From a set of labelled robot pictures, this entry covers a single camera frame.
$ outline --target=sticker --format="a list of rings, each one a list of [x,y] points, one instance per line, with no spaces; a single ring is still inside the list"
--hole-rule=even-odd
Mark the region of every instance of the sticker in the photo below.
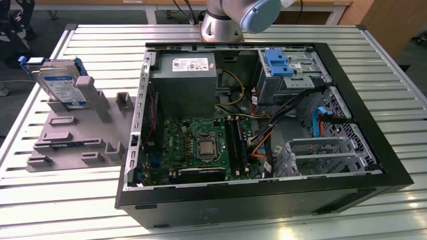
[[[63,148],[63,147],[68,147],[67,144],[55,144],[55,145],[51,145],[52,148]]]
[[[264,161],[264,169],[267,170],[267,172],[272,172],[272,166],[270,165],[270,163],[267,161]]]
[[[71,76],[46,76],[46,84],[58,99],[68,106],[79,106],[87,103],[80,90],[75,87]]]
[[[139,1],[139,0],[123,0],[123,3],[124,4],[142,4],[143,1]]]
[[[259,98],[256,96],[252,96],[252,104],[254,105],[259,104]]]
[[[175,58],[172,72],[208,71],[208,58]]]
[[[282,147],[280,146],[275,146],[274,153],[279,154],[280,152],[282,152]]]
[[[302,69],[302,65],[298,63],[294,63],[294,64],[291,63],[290,66],[293,69]]]

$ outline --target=power supply label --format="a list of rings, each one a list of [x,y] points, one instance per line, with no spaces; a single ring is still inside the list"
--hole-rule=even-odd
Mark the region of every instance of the power supply label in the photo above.
[[[55,96],[66,105],[80,106],[87,103],[71,76],[46,76],[44,80]]]
[[[172,72],[210,71],[208,59],[202,58],[175,58],[172,60]]]

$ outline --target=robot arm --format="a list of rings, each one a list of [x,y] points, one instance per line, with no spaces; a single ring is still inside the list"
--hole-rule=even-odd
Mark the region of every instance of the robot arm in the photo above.
[[[202,24],[206,42],[240,42],[242,29],[252,34],[263,32],[276,20],[280,0],[208,0]]]

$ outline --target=gray plastic stand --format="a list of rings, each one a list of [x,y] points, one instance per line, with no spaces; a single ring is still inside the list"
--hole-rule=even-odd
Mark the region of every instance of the gray plastic stand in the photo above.
[[[28,172],[119,166],[130,143],[135,98],[119,92],[106,98],[94,78],[79,77],[76,87],[86,108],[70,110],[48,101],[52,111],[27,161]]]

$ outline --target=white metal table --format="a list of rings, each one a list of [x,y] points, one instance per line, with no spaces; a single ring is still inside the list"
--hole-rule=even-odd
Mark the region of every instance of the white metal table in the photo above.
[[[35,86],[0,149],[0,239],[426,239],[427,100],[367,31],[274,26],[247,42],[329,43],[415,184],[341,214],[144,229],[115,209],[120,167],[28,173],[48,97]],[[188,25],[79,25],[51,58],[78,55],[107,97],[136,95],[146,42],[196,42]]]
[[[151,25],[158,24],[158,18],[156,18],[156,11],[160,10],[171,10],[175,11],[178,8],[174,4],[142,4],[143,1],[123,1],[124,3],[128,2],[128,4],[43,4],[36,3],[34,9],[35,10],[68,10],[68,11],[76,11],[76,10],[143,10],[146,11],[147,15],[147,23]],[[350,5],[350,2],[342,2],[341,4],[330,5],[330,6],[305,6],[303,10],[305,12],[329,12],[329,18],[326,21],[326,25],[338,25],[339,21],[342,19],[342,16],[345,14],[346,8]],[[183,10],[190,10],[187,5],[179,5],[179,7]],[[192,10],[200,11],[206,10],[206,5],[191,5]],[[11,4],[11,9],[20,10],[20,6],[16,3]],[[290,6],[283,7],[282,11],[293,11],[298,12],[301,10],[299,6]]]

